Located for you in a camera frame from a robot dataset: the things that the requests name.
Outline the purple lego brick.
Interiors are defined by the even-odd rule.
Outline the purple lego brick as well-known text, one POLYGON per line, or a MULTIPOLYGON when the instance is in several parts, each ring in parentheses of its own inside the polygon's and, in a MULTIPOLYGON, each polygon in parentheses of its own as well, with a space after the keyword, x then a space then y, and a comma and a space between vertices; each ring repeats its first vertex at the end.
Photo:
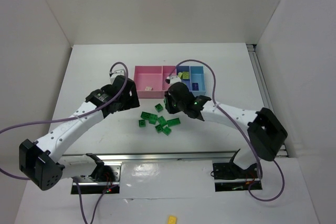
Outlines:
POLYGON ((193 91, 198 91, 199 90, 199 86, 198 86, 198 83, 192 83, 192 90, 193 91))

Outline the lime lego brick front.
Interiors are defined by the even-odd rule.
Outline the lime lego brick front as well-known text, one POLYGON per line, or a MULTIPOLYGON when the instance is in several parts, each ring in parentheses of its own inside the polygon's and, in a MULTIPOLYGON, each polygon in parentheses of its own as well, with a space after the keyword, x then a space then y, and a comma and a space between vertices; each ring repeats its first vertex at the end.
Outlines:
POLYGON ((182 72, 182 79, 183 80, 189 80, 190 79, 190 73, 188 71, 182 72))

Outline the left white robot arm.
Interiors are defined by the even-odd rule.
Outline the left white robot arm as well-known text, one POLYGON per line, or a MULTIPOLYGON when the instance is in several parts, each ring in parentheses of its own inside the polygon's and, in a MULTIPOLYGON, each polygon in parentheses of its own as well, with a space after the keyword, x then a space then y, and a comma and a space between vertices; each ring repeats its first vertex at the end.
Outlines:
POLYGON ((89 177, 94 181, 113 178, 113 170, 93 153, 65 158, 66 150, 91 127, 108 115, 140 106, 135 82, 121 74, 113 75, 111 84, 92 91, 84 103, 68 119, 47 135, 19 146, 19 169, 46 191, 61 179, 89 177))

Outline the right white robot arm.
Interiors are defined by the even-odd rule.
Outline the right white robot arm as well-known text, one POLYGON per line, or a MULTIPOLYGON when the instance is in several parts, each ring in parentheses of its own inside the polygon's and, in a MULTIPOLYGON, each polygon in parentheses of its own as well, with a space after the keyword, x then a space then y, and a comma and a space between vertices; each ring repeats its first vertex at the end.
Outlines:
POLYGON ((183 112, 191 119, 214 122, 238 130, 247 141, 248 149, 238 150, 229 161, 230 168, 247 171, 260 169, 260 160, 272 162, 288 137, 288 133, 268 108, 245 110, 216 103, 204 96, 194 96, 187 86, 177 82, 164 95, 165 108, 170 114, 183 112))

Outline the green lego top left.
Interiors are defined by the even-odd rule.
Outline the green lego top left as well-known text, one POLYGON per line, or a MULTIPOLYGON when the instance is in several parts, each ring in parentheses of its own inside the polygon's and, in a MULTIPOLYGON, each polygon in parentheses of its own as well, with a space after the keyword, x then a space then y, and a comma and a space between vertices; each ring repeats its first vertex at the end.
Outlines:
POLYGON ((157 112, 161 112, 163 111, 163 106, 160 103, 158 103, 157 105, 155 105, 155 109, 157 112))

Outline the green lego centre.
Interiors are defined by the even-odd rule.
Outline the green lego centre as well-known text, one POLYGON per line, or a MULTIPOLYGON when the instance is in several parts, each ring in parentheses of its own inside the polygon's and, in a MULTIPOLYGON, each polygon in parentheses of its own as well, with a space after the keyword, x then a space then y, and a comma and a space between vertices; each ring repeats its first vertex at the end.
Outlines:
POLYGON ((167 120, 163 116, 159 116, 157 118, 157 121, 162 127, 167 125, 167 120))

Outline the green lego middle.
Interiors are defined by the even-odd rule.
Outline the green lego middle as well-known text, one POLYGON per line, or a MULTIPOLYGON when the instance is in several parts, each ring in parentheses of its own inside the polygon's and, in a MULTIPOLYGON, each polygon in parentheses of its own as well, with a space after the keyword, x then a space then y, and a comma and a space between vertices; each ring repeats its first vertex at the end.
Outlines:
POLYGON ((149 117, 149 123, 150 124, 156 124, 156 122, 157 122, 157 116, 156 115, 151 115, 150 117, 149 117))

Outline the green lego small left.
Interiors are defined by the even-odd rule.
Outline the green lego small left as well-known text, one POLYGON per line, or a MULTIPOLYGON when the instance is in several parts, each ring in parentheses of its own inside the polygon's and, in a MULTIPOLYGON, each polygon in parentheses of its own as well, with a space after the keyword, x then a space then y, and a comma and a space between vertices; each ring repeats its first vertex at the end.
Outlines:
POLYGON ((144 119, 139 120, 139 127, 146 127, 146 121, 144 119))

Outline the green lego lower left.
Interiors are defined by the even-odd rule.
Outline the green lego lower left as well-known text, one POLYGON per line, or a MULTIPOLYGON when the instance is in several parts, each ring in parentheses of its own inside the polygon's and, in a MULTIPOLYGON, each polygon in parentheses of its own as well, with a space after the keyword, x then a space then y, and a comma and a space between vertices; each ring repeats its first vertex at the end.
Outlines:
POLYGON ((161 126, 161 125, 156 125, 155 126, 155 130, 158 132, 158 133, 160 133, 160 132, 162 132, 163 131, 163 127, 161 126))

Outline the green lego lower right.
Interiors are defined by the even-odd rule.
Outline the green lego lower right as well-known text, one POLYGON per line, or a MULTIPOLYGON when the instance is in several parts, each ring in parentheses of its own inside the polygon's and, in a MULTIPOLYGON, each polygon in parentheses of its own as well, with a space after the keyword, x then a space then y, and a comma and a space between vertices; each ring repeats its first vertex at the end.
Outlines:
POLYGON ((168 136, 171 134, 172 130, 169 127, 165 127, 162 132, 168 136))

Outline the large pink bin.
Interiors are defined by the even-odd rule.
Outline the large pink bin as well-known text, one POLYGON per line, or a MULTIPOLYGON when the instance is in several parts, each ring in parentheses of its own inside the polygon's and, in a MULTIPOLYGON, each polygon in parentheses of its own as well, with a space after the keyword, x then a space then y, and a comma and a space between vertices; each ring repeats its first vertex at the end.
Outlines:
POLYGON ((134 82, 140 99, 162 98, 162 66, 135 66, 134 82), (145 87, 152 87, 152 91, 145 91, 145 87))

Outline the small pink bin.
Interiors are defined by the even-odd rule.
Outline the small pink bin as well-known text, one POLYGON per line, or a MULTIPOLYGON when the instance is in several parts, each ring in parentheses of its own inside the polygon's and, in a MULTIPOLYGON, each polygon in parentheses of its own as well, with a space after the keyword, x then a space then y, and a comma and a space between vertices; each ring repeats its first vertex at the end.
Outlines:
POLYGON ((162 66, 162 80, 161 80, 161 87, 162 87, 162 96, 164 96, 165 91, 168 90, 169 84, 165 81, 169 75, 176 75, 175 66, 162 66))

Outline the yellow lego brick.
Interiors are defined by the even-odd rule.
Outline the yellow lego brick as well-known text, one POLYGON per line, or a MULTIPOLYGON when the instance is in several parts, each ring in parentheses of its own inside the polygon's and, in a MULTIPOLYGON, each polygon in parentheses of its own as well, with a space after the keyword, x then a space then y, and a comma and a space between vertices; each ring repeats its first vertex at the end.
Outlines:
POLYGON ((177 224, 177 217, 170 215, 168 217, 167 224, 177 224))

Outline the aluminium rail front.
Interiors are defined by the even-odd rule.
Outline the aluminium rail front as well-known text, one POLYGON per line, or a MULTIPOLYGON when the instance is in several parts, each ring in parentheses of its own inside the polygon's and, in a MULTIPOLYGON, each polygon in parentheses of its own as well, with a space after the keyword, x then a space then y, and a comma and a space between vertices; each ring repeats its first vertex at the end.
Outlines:
POLYGON ((188 159, 231 159, 235 152, 179 152, 179 153, 137 153, 137 154, 96 154, 104 161, 154 161, 188 159))

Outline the aluminium rail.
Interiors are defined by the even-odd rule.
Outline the aluminium rail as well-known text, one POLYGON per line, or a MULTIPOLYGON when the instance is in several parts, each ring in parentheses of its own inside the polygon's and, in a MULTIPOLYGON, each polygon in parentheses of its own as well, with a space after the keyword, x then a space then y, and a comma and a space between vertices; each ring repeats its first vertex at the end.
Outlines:
POLYGON ((261 109, 261 115, 257 116, 261 119, 263 134, 260 136, 262 139, 257 142, 256 137, 258 135, 254 134, 252 141, 253 143, 257 143, 257 146, 264 151, 263 157, 267 161, 271 161, 276 157, 288 157, 288 152, 285 146, 285 140, 288 133, 274 115, 274 109, 270 100, 266 81, 256 54, 256 46, 253 44, 247 44, 246 47, 257 79, 262 102, 264 104, 264 108, 261 109))
POLYGON ((154 161, 188 159, 231 159, 235 152, 179 152, 179 153, 137 153, 137 154, 96 154, 104 161, 154 161))

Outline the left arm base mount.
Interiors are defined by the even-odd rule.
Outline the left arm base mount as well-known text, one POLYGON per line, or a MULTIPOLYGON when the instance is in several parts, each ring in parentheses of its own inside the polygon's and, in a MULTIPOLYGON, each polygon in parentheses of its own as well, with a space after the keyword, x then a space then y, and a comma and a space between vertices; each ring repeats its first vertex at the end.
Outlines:
MULTIPOLYGON (((92 153, 87 153, 84 157, 93 161, 94 169, 88 174, 77 177, 81 193, 83 195, 94 195, 101 194, 105 190, 106 194, 119 194, 121 164, 108 165, 92 153)), ((78 195, 80 191, 76 183, 73 182, 71 194, 78 195)))

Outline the aluminium rail right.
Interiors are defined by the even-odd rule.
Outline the aluminium rail right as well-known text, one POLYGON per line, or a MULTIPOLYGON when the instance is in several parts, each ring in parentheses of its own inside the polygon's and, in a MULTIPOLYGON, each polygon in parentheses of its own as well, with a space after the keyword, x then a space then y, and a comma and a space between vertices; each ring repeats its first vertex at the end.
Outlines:
POLYGON ((256 54, 256 46, 253 44, 247 44, 246 47, 257 79, 262 102, 264 104, 264 108, 261 109, 261 115, 257 116, 261 119, 263 134, 260 136, 262 139, 257 142, 256 137, 258 135, 254 134, 252 141, 253 143, 257 143, 257 146, 264 151, 263 157, 267 161, 271 161, 276 157, 288 157, 288 152, 285 146, 285 140, 288 133, 274 115, 274 109, 270 100, 266 81, 256 54))

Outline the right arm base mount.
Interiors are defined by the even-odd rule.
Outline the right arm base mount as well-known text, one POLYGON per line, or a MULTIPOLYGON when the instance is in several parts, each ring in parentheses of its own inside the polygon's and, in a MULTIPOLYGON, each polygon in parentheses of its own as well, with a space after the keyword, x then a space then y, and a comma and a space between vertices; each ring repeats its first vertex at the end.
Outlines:
POLYGON ((237 150, 229 162, 213 163, 210 175, 214 178, 215 191, 243 191, 262 190, 262 184, 257 175, 257 163, 255 160, 247 169, 242 169, 234 160, 240 150, 237 150))

